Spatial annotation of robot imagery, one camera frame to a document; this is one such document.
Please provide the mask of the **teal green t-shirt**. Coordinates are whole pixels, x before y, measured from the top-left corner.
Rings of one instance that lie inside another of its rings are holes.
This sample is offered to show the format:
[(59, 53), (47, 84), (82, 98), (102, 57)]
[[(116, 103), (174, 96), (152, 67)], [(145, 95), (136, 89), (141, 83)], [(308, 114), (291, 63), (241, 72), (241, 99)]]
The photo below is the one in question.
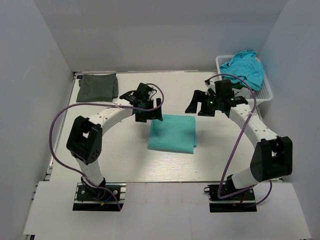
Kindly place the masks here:
[(197, 146), (196, 119), (187, 115), (164, 114), (163, 120), (152, 120), (147, 148), (149, 150), (193, 154)]

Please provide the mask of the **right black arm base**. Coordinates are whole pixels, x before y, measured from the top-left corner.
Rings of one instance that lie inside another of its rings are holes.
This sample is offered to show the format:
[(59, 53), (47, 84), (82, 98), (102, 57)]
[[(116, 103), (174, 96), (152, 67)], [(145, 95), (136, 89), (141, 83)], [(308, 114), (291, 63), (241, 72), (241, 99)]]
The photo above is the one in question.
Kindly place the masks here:
[(252, 189), (228, 198), (218, 198), (219, 184), (207, 185), (203, 192), (208, 194), (211, 213), (250, 213), (257, 212), (256, 198)]

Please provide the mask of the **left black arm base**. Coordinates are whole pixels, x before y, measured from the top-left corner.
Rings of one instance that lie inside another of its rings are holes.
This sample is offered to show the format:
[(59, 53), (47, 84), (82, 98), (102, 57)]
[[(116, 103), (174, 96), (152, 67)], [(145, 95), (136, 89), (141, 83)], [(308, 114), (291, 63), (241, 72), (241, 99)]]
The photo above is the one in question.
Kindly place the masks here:
[[(105, 187), (115, 195), (120, 208), (122, 208), (125, 203), (126, 184), (107, 183)], [(95, 189), (88, 186), (84, 181), (77, 183), (72, 207), (73, 211), (119, 212), (120, 208), (109, 191)]]

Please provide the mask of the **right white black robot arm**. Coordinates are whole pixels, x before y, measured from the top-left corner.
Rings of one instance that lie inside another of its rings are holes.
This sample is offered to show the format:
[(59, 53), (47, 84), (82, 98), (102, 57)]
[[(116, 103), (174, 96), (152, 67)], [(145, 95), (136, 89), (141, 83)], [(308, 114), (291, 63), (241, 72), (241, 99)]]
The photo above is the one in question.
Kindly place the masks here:
[(224, 113), (236, 123), (241, 135), (246, 135), (254, 147), (249, 167), (227, 176), (218, 187), (218, 198), (238, 199), (248, 188), (268, 180), (289, 176), (293, 171), (293, 142), (288, 136), (279, 136), (270, 130), (243, 96), (236, 96), (230, 80), (219, 80), (207, 91), (195, 90), (187, 114), (214, 117)]

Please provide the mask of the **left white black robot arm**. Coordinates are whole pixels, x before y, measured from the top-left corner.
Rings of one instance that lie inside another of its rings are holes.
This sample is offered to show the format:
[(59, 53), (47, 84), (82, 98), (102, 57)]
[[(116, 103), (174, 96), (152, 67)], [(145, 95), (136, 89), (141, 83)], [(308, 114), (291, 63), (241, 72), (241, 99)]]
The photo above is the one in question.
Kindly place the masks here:
[(78, 116), (71, 128), (66, 148), (80, 166), (82, 179), (89, 185), (88, 193), (99, 200), (105, 196), (105, 178), (98, 158), (102, 152), (103, 136), (122, 120), (131, 116), (136, 122), (163, 120), (163, 91), (154, 83), (140, 83), (136, 90), (128, 91), (114, 103), (87, 103), (87, 106), (105, 107), (90, 116)]

